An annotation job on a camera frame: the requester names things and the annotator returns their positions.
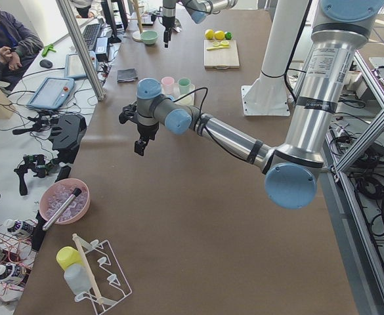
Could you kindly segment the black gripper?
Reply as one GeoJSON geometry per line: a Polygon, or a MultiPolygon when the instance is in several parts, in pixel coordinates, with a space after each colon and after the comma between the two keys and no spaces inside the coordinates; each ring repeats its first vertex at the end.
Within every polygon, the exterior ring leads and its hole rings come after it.
{"type": "Polygon", "coordinates": [[[140,134],[140,140],[135,141],[134,151],[140,156],[144,156],[144,151],[149,140],[155,140],[159,129],[159,123],[151,117],[144,116],[137,109],[137,102],[124,106],[119,114],[119,122],[125,124],[131,121],[137,125],[137,131],[140,134]]]}
{"type": "Polygon", "coordinates": [[[162,18],[162,24],[165,27],[165,31],[163,35],[164,47],[168,48],[168,43],[171,40],[172,29],[175,25],[175,10],[162,9],[160,10],[160,16],[162,18]]]}

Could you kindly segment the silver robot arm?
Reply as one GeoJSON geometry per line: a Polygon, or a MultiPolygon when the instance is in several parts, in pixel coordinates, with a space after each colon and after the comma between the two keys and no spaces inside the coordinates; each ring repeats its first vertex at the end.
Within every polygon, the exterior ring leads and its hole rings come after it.
{"type": "Polygon", "coordinates": [[[140,134],[135,152],[143,154],[160,125],[176,135],[192,129],[224,151],[256,165],[265,190],[277,205],[307,206],[315,197],[323,166],[320,150],[355,52],[369,39],[382,1],[321,1],[312,29],[313,51],[286,140],[277,147],[223,123],[195,106],[180,106],[164,95],[152,78],[139,81],[137,100],[124,107],[120,123],[131,121],[140,134]]]}
{"type": "Polygon", "coordinates": [[[187,0],[187,1],[177,1],[177,0],[163,0],[163,5],[161,9],[161,18],[162,25],[165,28],[163,33],[163,42],[165,48],[168,48],[169,42],[171,40],[171,34],[175,27],[176,19],[176,5],[180,3],[188,12],[191,19],[199,24],[203,22],[207,15],[215,14],[224,9],[231,9],[236,4],[235,0],[187,0]]]}

